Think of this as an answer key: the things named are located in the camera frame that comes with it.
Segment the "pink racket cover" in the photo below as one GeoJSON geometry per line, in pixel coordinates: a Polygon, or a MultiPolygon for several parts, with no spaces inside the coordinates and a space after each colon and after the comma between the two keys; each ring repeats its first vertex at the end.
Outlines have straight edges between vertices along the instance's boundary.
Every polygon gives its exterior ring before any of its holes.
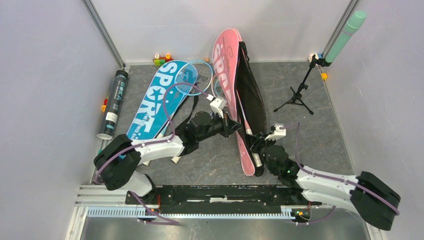
{"type": "Polygon", "coordinates": [[[242,124],[235,133],[242,170],[246,176],[260,177],[264,173],[264,163],[262,169],[255,169],[253,156],[248,151],[248,134],[237,93],[253,135],[266,131],[267,116],[259,86],[250,66],[246,44],[235,28],[223,30],[216,38],[212,48],[212,66],[227,100],[230,118],[242,124]]]}

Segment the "black shuttlecock tube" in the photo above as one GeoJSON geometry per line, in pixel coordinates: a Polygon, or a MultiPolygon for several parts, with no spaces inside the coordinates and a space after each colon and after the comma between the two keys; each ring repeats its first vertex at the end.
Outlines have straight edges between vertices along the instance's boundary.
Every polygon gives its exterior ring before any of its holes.
{"type": "Polygon", "coordinates": [[[114,137],[128,87],[128,81],[128,72],[125,70],[117,70],[115,72],[97,133],[97,137],[101,140],[108,141],[114,137]]]}

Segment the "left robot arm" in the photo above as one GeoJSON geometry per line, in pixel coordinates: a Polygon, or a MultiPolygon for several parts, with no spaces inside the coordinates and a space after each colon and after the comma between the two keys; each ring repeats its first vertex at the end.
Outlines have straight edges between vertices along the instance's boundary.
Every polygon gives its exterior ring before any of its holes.
{"type": "Polygon", "coordinates": [[[145,204],[153,203],[157,190],[147,174],[137,172],[142,163],[163,158],[182,157],[196,151],[199,143],[215,135],[225,138],[243,125],[232,120],[227,112],[200,111],[181,123],[174,135],[149,140],[129,139],[118,135],[93,160],[100,178],[109,191],[125,190],[139,197],[145,204]]]}

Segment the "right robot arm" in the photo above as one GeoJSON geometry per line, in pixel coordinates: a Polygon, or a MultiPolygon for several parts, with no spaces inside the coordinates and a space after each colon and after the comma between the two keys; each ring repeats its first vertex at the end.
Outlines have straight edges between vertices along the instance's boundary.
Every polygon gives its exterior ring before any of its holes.
{"type": "Polygon", "coordinates": [[[316,170],[290,159],[285,148],[266,134],[248,135],[247,140],[249,150],[289,188],[293,203],[332,205],[359,215],[378,229],[391,230],[401,197],[373,173],[341,175],[316,170]]]}

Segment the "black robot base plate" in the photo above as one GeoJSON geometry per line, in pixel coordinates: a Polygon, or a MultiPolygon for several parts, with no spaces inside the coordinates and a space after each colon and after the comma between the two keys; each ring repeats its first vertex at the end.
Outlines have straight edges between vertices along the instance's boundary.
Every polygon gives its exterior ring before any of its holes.
{"type": "Polygon", "coordinates": [[[141,198],[162,214],[265,214],[282,206],[321,206],[283,185],[162,185],[141,198]]]}

